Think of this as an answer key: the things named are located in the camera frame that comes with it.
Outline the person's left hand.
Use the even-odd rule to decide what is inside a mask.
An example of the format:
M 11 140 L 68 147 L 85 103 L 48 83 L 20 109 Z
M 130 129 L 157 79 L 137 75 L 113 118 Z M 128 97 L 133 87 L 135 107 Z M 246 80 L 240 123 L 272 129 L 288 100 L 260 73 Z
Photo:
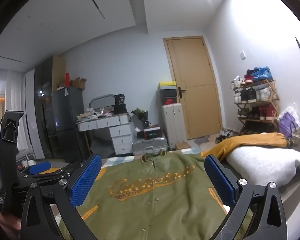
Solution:
M 3 215 L 0 212 L 0 226 L 9 239 L 19 239 L 21 230 L 21 219 L 12 214 Z

